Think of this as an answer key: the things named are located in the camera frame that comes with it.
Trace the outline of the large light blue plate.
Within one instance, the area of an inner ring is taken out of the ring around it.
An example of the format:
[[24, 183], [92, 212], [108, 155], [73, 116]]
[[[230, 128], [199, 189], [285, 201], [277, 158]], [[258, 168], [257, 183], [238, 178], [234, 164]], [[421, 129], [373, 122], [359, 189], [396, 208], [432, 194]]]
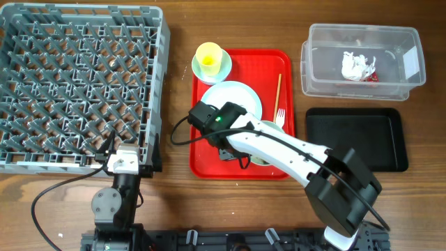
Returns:
[[211, 86], [201, 97], [201, 102], [222, 108], [226, 102], [232, 102], [245, 108], [249, 113], [261, 119], [263, 108], [260, 97], [248, 85], [237, 81], [225, 81]]

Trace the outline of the red snack wrapper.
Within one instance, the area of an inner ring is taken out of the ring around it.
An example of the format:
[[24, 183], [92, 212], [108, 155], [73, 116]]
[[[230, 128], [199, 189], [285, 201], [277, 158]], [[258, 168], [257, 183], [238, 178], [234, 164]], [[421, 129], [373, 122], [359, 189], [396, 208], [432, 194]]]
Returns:
[[367, 79], [367, 82], [379, 82], [376, 72], [372, 73]]

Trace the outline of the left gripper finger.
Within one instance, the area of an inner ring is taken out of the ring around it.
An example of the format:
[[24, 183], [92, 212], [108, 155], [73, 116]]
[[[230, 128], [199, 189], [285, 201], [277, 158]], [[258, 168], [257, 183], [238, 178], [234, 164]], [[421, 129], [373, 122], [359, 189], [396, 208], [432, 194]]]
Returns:
[[153, 171], [162, 171], [162, 157], [160, 152], [160, 136], [158, 134], [155, 135], [155, 142], [152, 148], [152, 170]]
[[114, 139], [115, 132], [112, 131], [107, 139], [101, 144], [100, 148], [96, 151], [94, 160], [96, 162], [106, 162], [111, 153], [114, 152]]

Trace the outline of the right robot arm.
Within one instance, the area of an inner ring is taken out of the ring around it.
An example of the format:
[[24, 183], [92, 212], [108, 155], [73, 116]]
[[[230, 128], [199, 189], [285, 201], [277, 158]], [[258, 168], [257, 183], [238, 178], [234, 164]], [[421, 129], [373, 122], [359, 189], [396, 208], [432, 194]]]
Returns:
[[350, 250], [367, 213], [382, 219], [373, 208], [382, 186], [354, 149], [304, 142], [232, 102], [221, 108], [198, 102], [190, 123], [211, 146], [239, 159], [260, 157], [301, 184], [333, 247]]

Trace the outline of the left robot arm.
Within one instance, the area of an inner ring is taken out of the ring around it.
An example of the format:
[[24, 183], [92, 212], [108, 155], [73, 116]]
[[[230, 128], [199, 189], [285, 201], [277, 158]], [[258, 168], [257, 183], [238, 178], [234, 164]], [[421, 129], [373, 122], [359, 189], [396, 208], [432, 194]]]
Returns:
[[155, 164], [139, 162], [139, 146], [122, 143], [114, 148], [112, 132], [95, 151], [94, 160], [113, 178], [112, 186], [99, 190], [92, 198], [95, 229], [83, 234], [81, 250], [158, 250], [146, 233], [143, 224], [134, 221], [138, 201], [143, 201], [140, 191], [142, 178], [152, 178], [162, 171], [160, 137], [155, 136]]

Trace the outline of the green bowl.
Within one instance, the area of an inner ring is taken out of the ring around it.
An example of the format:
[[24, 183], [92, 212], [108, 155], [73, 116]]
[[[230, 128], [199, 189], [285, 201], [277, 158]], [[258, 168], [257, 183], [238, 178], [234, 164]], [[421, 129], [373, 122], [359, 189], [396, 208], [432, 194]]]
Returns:
[[[277, 131], [280, 131], [280, 132], [284, 132], [284, 130], [281, 127], [279, 127], [276, 123], [274, 123], [272, 121], [263, 121], [263, 122], [268, 127], [271, 127], [271, 128], [273, 128]], [[265, 160], [262, 160], [261, 158], [253, 156], [253, 155], [251, 156], [251, 162], [258, 166], [263, 166], [263, 167], [270, 166], [270, 163], [266, 162]]]

